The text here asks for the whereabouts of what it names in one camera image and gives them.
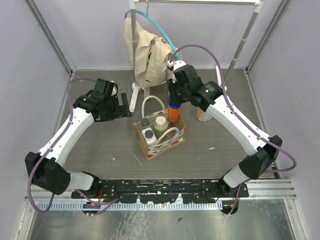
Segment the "orange bottle blue pump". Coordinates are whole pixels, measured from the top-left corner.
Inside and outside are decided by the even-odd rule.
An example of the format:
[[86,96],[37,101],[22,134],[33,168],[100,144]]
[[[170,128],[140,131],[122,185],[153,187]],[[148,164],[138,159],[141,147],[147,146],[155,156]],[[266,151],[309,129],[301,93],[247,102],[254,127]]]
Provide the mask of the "orange bottle blue pump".
[[175,123],[180,119],[181,104],[175,104],[171,100],[168,102],[167,119]]

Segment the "pink bottle pink cap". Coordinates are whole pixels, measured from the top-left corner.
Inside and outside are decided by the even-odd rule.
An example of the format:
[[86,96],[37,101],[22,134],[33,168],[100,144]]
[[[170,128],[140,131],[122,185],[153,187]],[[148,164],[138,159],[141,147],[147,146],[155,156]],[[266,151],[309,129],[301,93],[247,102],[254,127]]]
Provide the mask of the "pink bottle pink cap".
[[200,122],[208,122],[212,119],[211,115],[209,115],[207,112],[204,112],[200,108],[198,108],[196,116]]

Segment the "green bottle beige cap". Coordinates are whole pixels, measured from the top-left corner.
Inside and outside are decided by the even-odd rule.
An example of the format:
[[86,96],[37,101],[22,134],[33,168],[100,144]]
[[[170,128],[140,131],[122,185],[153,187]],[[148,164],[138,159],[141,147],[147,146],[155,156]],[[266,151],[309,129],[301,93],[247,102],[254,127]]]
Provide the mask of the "green bottle beige cap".
[[154,122],[154,133],[157,139],[159,139],[163,133],[168,129],[168,121],[164,116],[158,116]]

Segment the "clear bottle grey cap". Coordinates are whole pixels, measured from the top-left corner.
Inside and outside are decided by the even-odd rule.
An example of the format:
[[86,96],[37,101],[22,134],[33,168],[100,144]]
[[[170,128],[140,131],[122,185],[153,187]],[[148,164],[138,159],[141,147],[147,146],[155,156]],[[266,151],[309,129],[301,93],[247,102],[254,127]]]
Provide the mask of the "clear bottle grey cap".
[[136,127],[142,131],[145,128],[150,126],[150,120],[148,118],[143,118],[139,122],[137,122]]

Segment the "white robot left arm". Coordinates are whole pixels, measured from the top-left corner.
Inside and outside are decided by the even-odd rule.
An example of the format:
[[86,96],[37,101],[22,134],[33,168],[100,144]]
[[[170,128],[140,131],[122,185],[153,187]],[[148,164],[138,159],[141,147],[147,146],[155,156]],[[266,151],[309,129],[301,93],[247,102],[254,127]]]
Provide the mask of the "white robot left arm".
[[100,193],[99,178],[85,171],[69,172],[64,169],[67,157],[85,130],[94,122],[107,122],[130,117],[126,93],[118,93],[118,85],[101,78],[94,89],[70,102],[70,114],[52,139],[38,152],[29,152],[25,165],[28,185],[35,185],[54,195],[80,190],[88,198]]

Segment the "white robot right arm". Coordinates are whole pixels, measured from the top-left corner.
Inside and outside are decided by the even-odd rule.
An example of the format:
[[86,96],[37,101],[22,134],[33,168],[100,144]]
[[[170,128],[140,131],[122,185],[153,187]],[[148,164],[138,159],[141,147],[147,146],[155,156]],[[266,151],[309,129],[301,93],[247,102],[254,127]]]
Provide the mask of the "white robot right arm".
[[237,186],[247,179],[258,179],[278,156],[282,139],[255,126],[223,95],[221,85],[209,81],[203,83],[192,65],[182,60],[168,62],[173,77],[167,81],[170,100],[175,105],[190,102],[210,117],[218,120],[240,143],[247,156],[230,169],[218,181],[218,189],[225,197],[231,197]]

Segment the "beige jacket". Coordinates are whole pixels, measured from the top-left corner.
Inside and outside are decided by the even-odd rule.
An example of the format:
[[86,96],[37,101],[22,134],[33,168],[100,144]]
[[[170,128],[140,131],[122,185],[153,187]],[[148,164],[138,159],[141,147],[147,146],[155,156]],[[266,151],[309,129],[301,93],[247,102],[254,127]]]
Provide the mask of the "beige jacket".
[[127,44],[129,58],[135,64],[134,75],[138,85],[144,91],[144,97],[151,95],[151,87],[162,85],[173,78],[173,71],[167,63],[174,53],[172,47],[163,37],[159,37],[143,29],[136,23],[136,51],[133,58],[131,18],[124,20],[124,39]]

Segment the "white bottle grey cap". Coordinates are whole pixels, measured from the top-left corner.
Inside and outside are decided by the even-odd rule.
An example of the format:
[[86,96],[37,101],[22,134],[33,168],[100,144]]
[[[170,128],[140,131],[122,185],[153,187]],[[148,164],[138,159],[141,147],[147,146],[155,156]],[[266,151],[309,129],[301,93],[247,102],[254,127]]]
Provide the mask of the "white bottle grey cap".
[[147,145],[152,146],[157,142],[157,138],[151,127],[143,129],[141,133]]

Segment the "blue clothes hanger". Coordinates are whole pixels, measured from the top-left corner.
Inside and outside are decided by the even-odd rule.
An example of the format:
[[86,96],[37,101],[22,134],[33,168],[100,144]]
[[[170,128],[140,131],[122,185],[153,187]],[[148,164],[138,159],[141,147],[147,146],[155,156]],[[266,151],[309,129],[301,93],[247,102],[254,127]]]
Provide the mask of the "blue clothes hanger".
[[163,30],[163,28],[154,20],[152,19],[147,13],[144,13],[142,11],[136,10],[136,9],[130,9],[128,10],[125,14],[124,14],[124,18],[126,19],[128,14],[131,14],[133,17],[133,23],[131,24],[131,35],[132,35],[132,60],[133,60],[133,69],[135,69],[135,65],[136,65],[136,49],[137,49],[137,25],[136,25],[136,13],[138,13],[139,15],[143,16],[144,18],[146,18],[149,22],[151,22],[163,35],[163,37],[165,38],[165,40],[168,42],[168,44],[171,46],[171,48],[176,51],[177,48],[174,46],[173,42],[171,41],[171,39],[169,38],[169,36],[166,34],[166,32]]

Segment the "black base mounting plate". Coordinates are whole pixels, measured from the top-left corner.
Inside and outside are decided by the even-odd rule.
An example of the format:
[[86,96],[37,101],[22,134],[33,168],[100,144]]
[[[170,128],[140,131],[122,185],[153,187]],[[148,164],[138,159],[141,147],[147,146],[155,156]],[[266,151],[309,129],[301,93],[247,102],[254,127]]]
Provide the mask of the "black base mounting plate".
[[217,179],[104,179],[99,181],[98,186],[95,195],[86,195],[91,199],[101,197],[104,202],[118,199],[123,204],[137,201],[142,204],[172,204],[179,197],[183,204],[202,204],[236,195],[241,198],[249,196],[246,185],[243,184],[240,190],[227,190]]

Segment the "white clothes rack frame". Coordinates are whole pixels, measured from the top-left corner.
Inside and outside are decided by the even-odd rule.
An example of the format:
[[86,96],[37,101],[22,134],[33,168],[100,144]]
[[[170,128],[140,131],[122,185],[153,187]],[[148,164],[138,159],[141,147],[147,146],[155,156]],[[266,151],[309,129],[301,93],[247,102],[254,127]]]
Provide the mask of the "white clothes rack frame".
[[[139,0],[121,2],[125,13],[140,4]],[[155,11],[148,16],[163,28],[177,49],[186,44],[201,45],[213,51],[222,67],[233,69],[263,1],[153,0],[151,4]],[[151,22],[138,13],[136,23],[149,33],[163,37]],[[138,88],[133,90],[130,110],[134,110],[138,91],[142,90],[137,85]]]

